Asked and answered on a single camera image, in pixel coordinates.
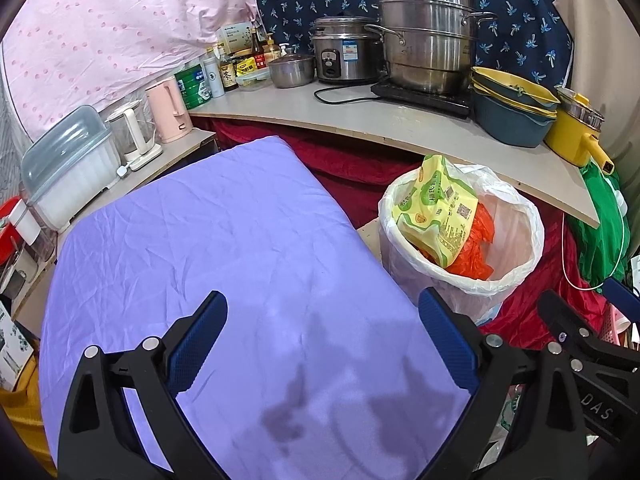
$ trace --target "white plastic bag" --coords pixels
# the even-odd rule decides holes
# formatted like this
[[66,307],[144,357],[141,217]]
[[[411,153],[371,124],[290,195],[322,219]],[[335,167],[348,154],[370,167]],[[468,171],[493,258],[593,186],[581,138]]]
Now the white plastic bag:
[[536,267],[542,256],[545,229],[536,206],[489,168],[463,164],[456,167],[465,173],[468,184],[494,219],[494,243],[489,245],[485,258],[494,268],[489,280],[472,280],[447,272],[422,256],[400,233],[391,209],[407,195],[418,169],[396,178],[378,204],[380,251],[386,271],[415,305],[420,293],[433,286],[454,312],[478,322]]

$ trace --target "rice cooker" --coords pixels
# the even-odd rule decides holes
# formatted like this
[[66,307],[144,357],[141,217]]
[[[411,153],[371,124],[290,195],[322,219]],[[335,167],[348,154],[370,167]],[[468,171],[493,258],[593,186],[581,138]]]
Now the rice cooker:
[[318,79],[324,83],[378,80],[384,63],[380,35],[364,29],[376,23],[361,16],[326,16],[312,28]]

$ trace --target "purple cloth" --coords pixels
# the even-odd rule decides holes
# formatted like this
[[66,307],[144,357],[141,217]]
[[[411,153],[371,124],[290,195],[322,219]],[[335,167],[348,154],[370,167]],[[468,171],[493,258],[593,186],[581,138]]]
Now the purple cloth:
[[[281,139],[228,150],[78,222],[51,284],[40,399],[57,455],[83,349],[132,349],[210,290],[228,321],[177,400],[232,480],[415,478],[468,393],[409,299]],[[133,421],[167,467],[135,395]]]

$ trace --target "orange plastic bag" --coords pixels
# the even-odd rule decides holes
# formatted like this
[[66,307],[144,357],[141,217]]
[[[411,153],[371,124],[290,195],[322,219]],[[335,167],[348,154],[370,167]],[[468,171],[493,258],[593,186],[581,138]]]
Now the orange plastic bag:
[[[491,218],[484,205],[478,202],[469,236],[456,260],[447,267],[447,272],[473,280],[488,280],[494,269],[485,263],[481,244],[482,242],[493,243],[494,235],[494,219]],[[420,251],[420,253],[433,263],[433,258],[429,253],[425,251]]]

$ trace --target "polka dot fabric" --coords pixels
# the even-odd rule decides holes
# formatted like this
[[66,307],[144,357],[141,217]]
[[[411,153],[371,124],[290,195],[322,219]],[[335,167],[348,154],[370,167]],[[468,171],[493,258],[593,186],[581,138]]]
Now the polka dot fabric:
[[255,0],[27,0],[2,42],[20,120],[37,140],[80,105],[103,110],[255,10]]

